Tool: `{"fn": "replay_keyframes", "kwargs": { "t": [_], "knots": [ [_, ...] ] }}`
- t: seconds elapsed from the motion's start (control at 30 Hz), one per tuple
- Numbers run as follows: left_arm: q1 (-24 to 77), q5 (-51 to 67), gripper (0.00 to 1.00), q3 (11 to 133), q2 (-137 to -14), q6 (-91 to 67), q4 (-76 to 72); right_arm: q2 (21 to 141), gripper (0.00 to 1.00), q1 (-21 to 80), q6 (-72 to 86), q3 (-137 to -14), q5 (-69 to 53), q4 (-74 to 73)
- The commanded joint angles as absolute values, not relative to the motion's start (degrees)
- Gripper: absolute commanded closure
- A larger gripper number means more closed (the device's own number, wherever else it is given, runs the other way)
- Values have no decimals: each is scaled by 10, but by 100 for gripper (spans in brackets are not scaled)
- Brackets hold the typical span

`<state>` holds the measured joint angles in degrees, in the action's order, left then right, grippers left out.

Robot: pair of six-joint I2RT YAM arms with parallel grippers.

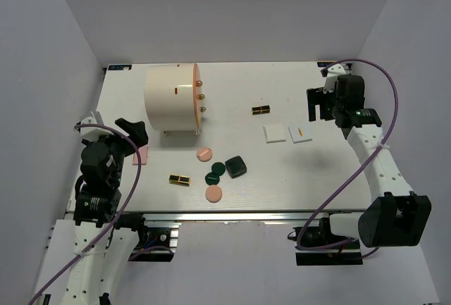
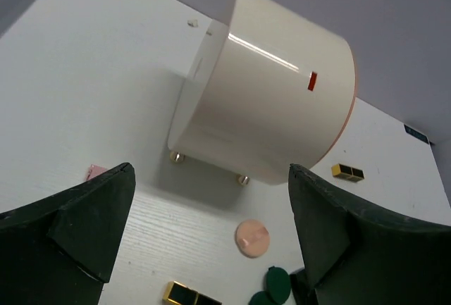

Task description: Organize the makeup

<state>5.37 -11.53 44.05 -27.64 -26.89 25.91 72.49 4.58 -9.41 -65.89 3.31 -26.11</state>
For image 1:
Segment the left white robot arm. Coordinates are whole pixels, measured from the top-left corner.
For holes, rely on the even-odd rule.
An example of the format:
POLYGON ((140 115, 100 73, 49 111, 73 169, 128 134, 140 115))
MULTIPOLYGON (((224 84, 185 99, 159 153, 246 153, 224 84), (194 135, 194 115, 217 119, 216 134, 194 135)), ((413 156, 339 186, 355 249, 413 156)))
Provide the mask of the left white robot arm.
POLYGON ((139 218, 123 215, 127 202, 119 190, 125 158, 149 141, 145 124, 123 118, 115 124, 119 130, 94 112, 75 126, 85 147, 75 183, 75 257, 66 269, 63 304, 110 304, 131 251, 149 239, 139 218))

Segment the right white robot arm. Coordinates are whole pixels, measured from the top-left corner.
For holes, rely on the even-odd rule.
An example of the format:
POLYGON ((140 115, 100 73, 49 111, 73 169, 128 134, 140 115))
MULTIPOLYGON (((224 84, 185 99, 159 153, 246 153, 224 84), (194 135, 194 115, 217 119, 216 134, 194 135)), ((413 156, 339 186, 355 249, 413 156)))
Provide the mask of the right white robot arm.
POLYGON ((369 186, 371 203, 362 213, 334 213, 318 230, 323 246, 333 248, 344 237, 366 247, 413 247, 431 213, 427 196, 418 195, 399 171, 377 112, 364 105, 364 79, 358 75, 328 78, 307 90, 309 120, 334 120, 352 147, 369 186))

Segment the black gold lipstick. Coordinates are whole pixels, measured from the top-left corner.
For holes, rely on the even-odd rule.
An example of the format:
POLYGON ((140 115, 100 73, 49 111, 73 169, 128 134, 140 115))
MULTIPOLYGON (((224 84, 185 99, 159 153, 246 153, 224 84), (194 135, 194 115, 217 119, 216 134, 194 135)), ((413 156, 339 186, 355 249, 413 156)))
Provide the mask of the black gold lipstick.
POLYGON ((191 183, 191 178, 184 175, 170 175, 168 181, 174 185, 189 187, 191 183))
POLYGON ((252 115, 253 116, 267 114, 270 112, 271 112, 271 107, 269 105, 252 107, 252 115))

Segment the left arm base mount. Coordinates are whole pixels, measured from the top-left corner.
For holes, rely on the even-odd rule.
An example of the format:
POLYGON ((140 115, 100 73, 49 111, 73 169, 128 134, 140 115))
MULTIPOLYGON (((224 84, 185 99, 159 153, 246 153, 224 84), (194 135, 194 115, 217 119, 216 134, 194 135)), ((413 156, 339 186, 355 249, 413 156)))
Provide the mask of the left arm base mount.
POLYGON ((172 229, 168 226, 150 225, 143 213, 125 213, 114 225, 114 232, 129 229, 138 236, 129 261, 171 262, 175 247, 171 246, 172 229))

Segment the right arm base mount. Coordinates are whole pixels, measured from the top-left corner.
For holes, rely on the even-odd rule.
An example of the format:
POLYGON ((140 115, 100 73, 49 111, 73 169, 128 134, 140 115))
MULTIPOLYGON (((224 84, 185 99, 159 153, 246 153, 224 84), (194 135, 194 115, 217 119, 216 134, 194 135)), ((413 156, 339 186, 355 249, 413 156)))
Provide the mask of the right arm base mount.
POLYGON ((297 238, 309 217, 309 213, 290 213, 292 229, 287 235, 287 240, 295 245, 296 266, 361 266, 363 264, 360 243, 357 240, 341 243, 347 238, 332 234, 328 213, 320 213, 306 227, 306 232, 300 241, 304 249, 299 249, 297 238))

